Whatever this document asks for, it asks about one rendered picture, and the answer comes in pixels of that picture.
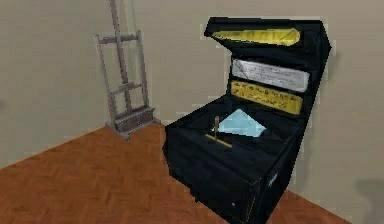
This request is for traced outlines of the black arcade machine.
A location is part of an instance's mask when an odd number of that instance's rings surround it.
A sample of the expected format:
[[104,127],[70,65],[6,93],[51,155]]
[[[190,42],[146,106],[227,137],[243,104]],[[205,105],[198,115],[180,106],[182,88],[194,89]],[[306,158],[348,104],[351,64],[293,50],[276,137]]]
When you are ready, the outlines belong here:
[[229,224],[267,224],[286,190],[331,46],[320,20],[212,17],[226,93],[165,128],[172,177]]

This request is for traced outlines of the grey wooden easel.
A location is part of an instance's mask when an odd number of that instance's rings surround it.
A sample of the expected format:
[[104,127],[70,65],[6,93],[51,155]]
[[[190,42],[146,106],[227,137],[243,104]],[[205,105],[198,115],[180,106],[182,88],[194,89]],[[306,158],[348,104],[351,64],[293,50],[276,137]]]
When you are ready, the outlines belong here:
[[[154,116],[155,109],[149,105],[148,82],[146,76],[145,57],[142,41],[142,33],[137,30],[134,33],[122,34],[118,19],[116,0],[108,0],[112,16],[114,34],[112,36],[94,35],[95,46],[100,60],[100,70],[106,89],[107,103],[110,120],[105,123],[116,134],[125,140],[130,139],[130,134],[152,123],[159,123]],[[128,79],[127,66],[123,51],[124,42],[137,43],[138,59],[140,66],[140,81],[131,82]],[[110,88],[107,76],[106,64],[104,60],[102,46],[114,44],[117,50],[117,59],[119,63],[122,83],[114,90]],[[131,91],[140,89],[142,93],[143,105],[138,108],[132,107]]]

